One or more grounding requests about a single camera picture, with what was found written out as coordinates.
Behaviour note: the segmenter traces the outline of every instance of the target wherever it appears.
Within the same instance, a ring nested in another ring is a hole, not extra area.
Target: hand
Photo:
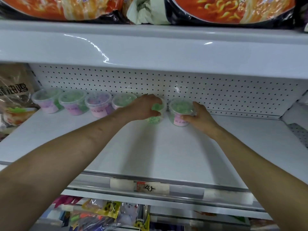
[[[153,94],[144,94],[123,108],[123,110],[129,116],[130,121],[144,120],[161,115],[160,112],[152,110],[152,106],[156,103],[162,104],[161,99]]]
[[[211,139],[215,139],[221,130],[224,130],[220,125],[215,122],[210,113],[206,110],[204,105],[193,102],[196,116],[182,115],[181,119],[190,122],[195,128],[205,133]]]

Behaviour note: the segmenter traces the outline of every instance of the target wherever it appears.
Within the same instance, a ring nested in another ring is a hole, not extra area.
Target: plastic container
[[[169,119],[172,124],[184,127],[189,122],[184,121],[180,118],[181,115],[192,115],[194,113],[193,102],[186,98],[176,98],[169,104],[170,116]]]
[[[167,104],[162,98],[160,98],[160,99],[163,103],[162,104],[159,104],[159,103],[154,104],[152,106],[152,110],[159,111],[161,113],[161,116],[147,118],[148,123],[159,124],[164,119],[164,114],[167,110]]]
[[[112,96],[106,91],[97,91],[87,95],[85,99],[86,106],[88,106],[97,118],[103,118],[114,111],[111,105]]]
[[[63,109],[59,103],[59,96],[62,94],[60,88],[41,89],[35,92],[31,99],[38,104],[46,113],[55,113]]]
[[[116,110],[129,105],[137,97],[134,94],[119,94],[112,99],[112,107]]]
[[[87,93],[83,90],[72,90],[62,93],[59,97],[59,103],[73,116],[81,115],[88,111],[84,103]]]

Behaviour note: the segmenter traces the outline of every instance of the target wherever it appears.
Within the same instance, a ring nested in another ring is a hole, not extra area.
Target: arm
[[[267,161],[219,126],[203,105],[194,102],[194,106],[197,115],[184,115],[184,120],[219,144],[278,226],[282,230],[308,230],[308,185]]]
[[[161,100],[143,95],[125,108],[51,140],[0,172],[0,227],[29,230],[53,200],[128,122],[159,116]],[[22,212],[16,222],[13,214]]]

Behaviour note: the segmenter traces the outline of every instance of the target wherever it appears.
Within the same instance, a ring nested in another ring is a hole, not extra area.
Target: perforated back panel
[[[277,119],[308,89],[308,80],[236,75],[30,65],[43,87],[186,97],[219,115]]]
[[[308,131],[299,126],[296,123],[288,125],[290,130],[295,134],[296,137],[308,148]]]

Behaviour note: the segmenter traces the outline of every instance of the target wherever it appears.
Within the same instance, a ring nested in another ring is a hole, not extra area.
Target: shelf surface
[[[264,158],[308,184],[308,150],[279,120],[214,115],[214,119]],[[0,162],[10,163],[43,143],[96,120],[41,110],[0,143]],[[134,121],[122,128],[86,171],[246,189],[218,144],[192,126],[165,118],[159,125]]]
[[[1,20],[0,34],[3,62],[308,78],[308,35],[290,30]]]

